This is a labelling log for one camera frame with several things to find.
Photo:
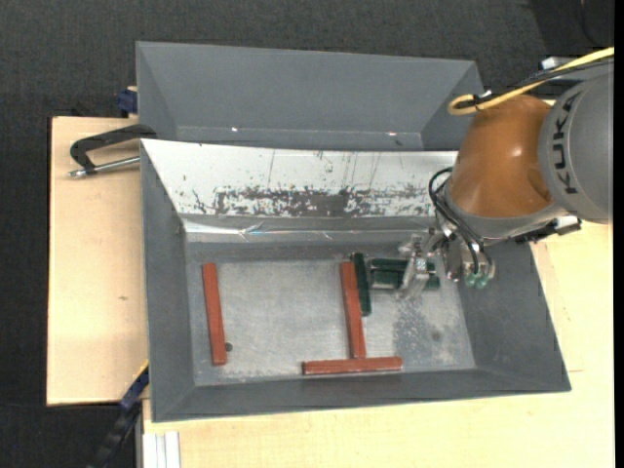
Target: kuka logo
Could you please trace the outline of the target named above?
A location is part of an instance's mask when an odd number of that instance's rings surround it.
[[[565,111],[565,118],[562,120],[558,118],[555,122],[557,126],[557,131],[553,135],[553,161],[559,159],[559,161],[555,162],[555,169],[557,170],[557,177],[564,185],[564,190],[566,194],[576,194],[578,191],[575,187],[571,185],[571,175],[569,171],[566,169],[566,151],[564,149],[564,137],[566,136],[566,132],[564,130],[567,118],[569,116],[569,111],[574,104],[574,101],[579,96],[580,92],[577,92],[572,97],[569,97],[562,109]]]

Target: orange wooden block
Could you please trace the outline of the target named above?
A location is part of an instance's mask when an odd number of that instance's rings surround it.
[[[205,263],[202,265],[204,280],[204,300],[206,302],[206,316],[208,317],[208,337],[211,343],[213,366],[223,366],[227,362],[225,350],[225,330],[221,315],[221,301],[218,296],[218,281],[216,265]]]
[[[400,371],[401,357],[368,357],[365,359],[335,359],[303,363],[303,374],[342,374],[346,372]]]
[[[367,356],[367,346],[364,342],[358,282],[355,275],[355,266],[352,262],[344,261],[340,263],[340,283],[342,286],[344,316],[347,324],[347,337],[349,339],[349,355],[353,359],[363,359]]]

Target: black carpet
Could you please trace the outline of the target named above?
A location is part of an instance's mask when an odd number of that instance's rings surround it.
[[[499,89],[548,55],[612,45],[613,9],[614,0],[0,0],[0,466],[84,466],[115,418],[112,407],[44,407],[47,128],[55,113],[119,116],[135,40],[473,59]],[[115,466],[133,458],[126,446]]]

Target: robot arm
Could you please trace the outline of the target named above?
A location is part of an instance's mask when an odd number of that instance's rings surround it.
[[[585,59],[570,68],[585,67]],[[434,247],[414,251],[442,254],[447,275],[468,286],[483,288],[494,275],[488,245],[577,230],[580,219],[611,220],[612,63],[606,74],[578,83],[552,107],[525,94],[562,69],[555,71],[501,97],[464,96],[449,105],[452,114],[476,114],[453,167],[430,182],[437,218],[430,235],[446,239],[418,239]],[[403,292],[409,276],[413,273],[407,270]]]

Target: wooden table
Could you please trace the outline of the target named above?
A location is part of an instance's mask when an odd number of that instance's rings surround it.
[[[73,140],[134,122],[53,122],[50,406],[119,400],[147,356],[138,171],[65,176]],[[145,399],[142,430],[177,431],[183,468],[614,466],[612,226],[532,250],[571,392],[175,423]]]

